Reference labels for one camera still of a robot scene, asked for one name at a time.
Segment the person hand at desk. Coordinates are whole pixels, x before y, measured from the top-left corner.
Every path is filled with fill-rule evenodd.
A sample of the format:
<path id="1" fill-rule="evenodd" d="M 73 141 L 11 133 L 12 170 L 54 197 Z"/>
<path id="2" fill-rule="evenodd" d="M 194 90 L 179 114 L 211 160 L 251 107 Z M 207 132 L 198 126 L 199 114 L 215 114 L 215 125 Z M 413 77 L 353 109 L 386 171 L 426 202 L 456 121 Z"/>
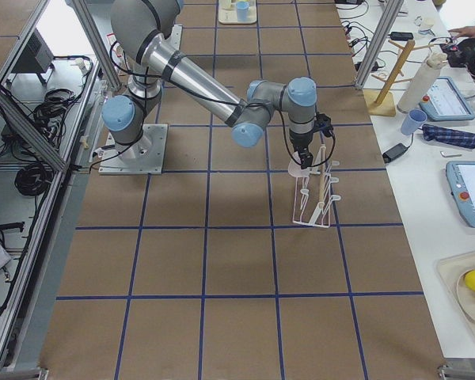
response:
<path id="1" fill-rule="evenodd" d="M 475 38 L 475 25 L 450 29 L 449 34 L 453 38 Z"/>

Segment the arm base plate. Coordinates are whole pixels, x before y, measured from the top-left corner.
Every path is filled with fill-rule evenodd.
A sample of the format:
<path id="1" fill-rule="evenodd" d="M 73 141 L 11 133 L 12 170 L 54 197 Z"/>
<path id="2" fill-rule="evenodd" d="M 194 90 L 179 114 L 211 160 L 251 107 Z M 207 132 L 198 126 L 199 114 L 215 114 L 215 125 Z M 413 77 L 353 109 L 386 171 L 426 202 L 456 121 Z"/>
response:
<path id="1" fill-rule="evenodd" d="M 168 129 L 167 124 L 144 124 L 142 138 L 132 147 L 116 145 L 109 132 L 107 144 L 113 145 L 113 148 L 104 152 L 102 157 L 104 162 L 99 166 L 99 174 L 161 174 Z"/>

